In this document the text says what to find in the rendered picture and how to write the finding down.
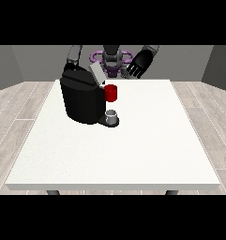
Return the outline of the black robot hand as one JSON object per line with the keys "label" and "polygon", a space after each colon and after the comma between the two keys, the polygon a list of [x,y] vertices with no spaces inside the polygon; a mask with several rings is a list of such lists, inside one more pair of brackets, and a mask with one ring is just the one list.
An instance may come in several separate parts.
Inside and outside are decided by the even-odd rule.
{"label": "black robot hand", "polygon": [[66,63],[64,66],[64,71],[66,70],[79,70],[79,66],[74,65],[73,63]]}
{"label": "black robot hand", "polygon": [[152,52],[149,50],[142,50],[132,59],[132,62],[127,67],[127,72],[130,76],[140,79],[148,70],[152,62]]}

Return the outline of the pale grey machine lid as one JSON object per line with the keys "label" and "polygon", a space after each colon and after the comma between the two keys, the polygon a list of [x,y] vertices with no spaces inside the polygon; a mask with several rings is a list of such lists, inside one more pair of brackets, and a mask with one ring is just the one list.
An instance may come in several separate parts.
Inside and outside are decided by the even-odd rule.
{"label": "pale grey machine lid", "polygon": [[96,83],[102,85],[106,80],[106,75],[103,72],[99,62],[95,62],[89,66],[91,73],[93,74]]}

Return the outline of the black coffee machine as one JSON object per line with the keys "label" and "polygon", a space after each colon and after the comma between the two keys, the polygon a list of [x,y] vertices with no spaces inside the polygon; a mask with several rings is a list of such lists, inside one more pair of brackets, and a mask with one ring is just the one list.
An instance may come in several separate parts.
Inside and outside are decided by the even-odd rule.
{"label": "black coffee machine", "polygon": [[113,125],[106,122],[106,101],[104,86],[96,83],[93,74],[87,70],[66,70],[60,79],[66,112],[72,120],[94,125],[102,124],[108,128],[119,125],[119,118]]}

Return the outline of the red pod holder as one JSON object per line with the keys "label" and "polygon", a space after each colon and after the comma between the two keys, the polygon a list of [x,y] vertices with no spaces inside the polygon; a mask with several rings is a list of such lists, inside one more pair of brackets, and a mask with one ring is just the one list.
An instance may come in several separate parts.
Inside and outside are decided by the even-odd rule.
{"label": "red pod holder", "polygon": [[117,100],[117,86],[114,84],[107,84],[104,86],[105,100],[114,102]]}

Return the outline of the small grey cup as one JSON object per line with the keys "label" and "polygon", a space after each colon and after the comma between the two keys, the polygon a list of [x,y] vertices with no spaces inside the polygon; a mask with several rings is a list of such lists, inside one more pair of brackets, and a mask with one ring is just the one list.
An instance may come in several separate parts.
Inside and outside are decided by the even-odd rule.
{"label": "small grey cup", "polygon": [[106,122],[109,125],[113,125],[116,123],[117,121],[117,113],[115,110],[108,110],[107,112],[105,112],[106,115]]}

